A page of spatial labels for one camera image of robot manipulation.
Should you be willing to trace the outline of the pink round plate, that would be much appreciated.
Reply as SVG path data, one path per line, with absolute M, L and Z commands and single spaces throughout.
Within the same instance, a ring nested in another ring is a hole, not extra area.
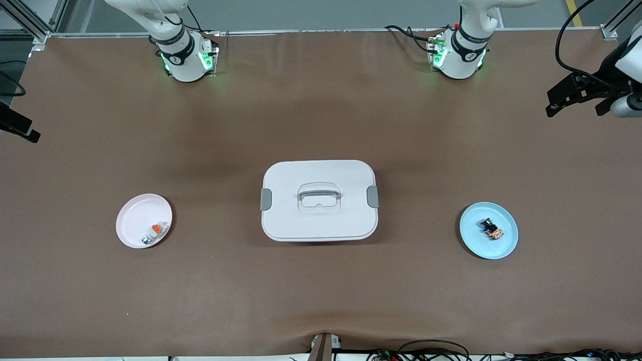
M 115 233 L 120 242 L 134 249 L 151 248 L 168 235 L 174 213 L 167 199 L 156 194 L 133 197 L 119 211 L 115 220 Z M 163 238 L 151 245 L 143 245 L 141 238 L 153 224 L 167 222 L 170 227 Z

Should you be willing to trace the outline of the orange black push switch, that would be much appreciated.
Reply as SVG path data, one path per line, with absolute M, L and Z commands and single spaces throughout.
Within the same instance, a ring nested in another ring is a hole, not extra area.
M 491 219 L 484 219 L 480 222 L 480 226 L 482 227 L 484 233 L 486 233 L 486 235 L 488 235 L 488 237 L 492 240 L 499 240 L 504 235 L 502 229 L 499 228 L 495 223 L 493 223 Z

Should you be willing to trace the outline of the light blue round plate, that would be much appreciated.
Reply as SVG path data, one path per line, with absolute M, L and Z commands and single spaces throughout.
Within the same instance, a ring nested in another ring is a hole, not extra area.
M 480 222 L 491 219 L 504 235 L 492 240 L 484 233 Z M 468 206 L 459 217 L 459 235 L 474 255 L 486 260 L 500 260 L 510 255 L 520 239 L 518 224 L 512 214 L 496 203 L 481 202 Z

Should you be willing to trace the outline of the silver table edge rail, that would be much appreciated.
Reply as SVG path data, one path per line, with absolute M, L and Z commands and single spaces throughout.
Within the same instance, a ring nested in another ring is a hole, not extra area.
M 497 32 L 502 31 L 558 31 L 560 28 L 498 28 Z M 567 31 L 597 30 L 603 36 L 600 27 L 568 27 Z M 346 28 L 343 30 L 266 30 L 266 31 L 205 31 L 204 35 L 212 37 L 229 37 L 229 36 L 264 36 L 279 34 L 325 34 L 325 33 L 382 33 L 389 32 L 387 28 Z M 144 32 L 114 32 L 114 33 L 52 33 L 47 35 L 47 39 L 124 39 L 124 38 L 147 38 L 149 34 Z

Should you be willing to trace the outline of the white orange electrical connector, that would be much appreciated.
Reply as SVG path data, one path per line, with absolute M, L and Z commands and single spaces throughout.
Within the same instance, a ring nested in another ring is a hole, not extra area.
M 165 236 L 170 225 L 167 222 L 158 222 L 151 225 L 143 234 L 141 242 L 143 245 L 151 245 Z

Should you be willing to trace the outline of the metal table clamp bracket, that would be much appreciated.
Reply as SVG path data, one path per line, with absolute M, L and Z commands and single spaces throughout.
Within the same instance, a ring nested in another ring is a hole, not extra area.
M 340 336 L 332 333 L 320 333 L 312 339 L 307 361 L 339 361 L 338 354 L 341 350 Z

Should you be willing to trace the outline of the brown table mat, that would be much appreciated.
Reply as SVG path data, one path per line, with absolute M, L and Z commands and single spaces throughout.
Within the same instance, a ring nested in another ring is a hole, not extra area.
M 497 32 L 465 81 L 390 32 L 222 39 L 215 77 L 167 77 L 147 39 L 51 39 L 0 135 L 0 358 L 267 355 L 445 339 L 475 353 L 642 351 L 642 119 L 577 104 L 553 31 Z M 367 239 L 261 228 L 280 161 L 355 158 L 379 189 Z M 115 233 L 167 199 L 151 248 Z M 496 203 L 516 249 L 474 255 L 459 217 Z

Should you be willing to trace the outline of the white lidded storage box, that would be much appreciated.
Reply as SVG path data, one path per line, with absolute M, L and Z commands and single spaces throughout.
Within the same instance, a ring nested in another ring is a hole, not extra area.
M 278 242 L 362 240 L 379 223 L 375 173 L 360 160 L 278 162 L 263 176 L 260 210 Z

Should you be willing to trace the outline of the aluminium frame post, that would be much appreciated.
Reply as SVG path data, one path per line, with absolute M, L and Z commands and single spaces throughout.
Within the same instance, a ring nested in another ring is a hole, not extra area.
M 623 41 L 635 31 L 642 21 L 642 0 L 612 0 L 615 11 L 601 25 L 603 38 L 607 41 Z
M 0 0 L 0 37 L 30 35 L 37 44 L 58 29 L 68 0 Z

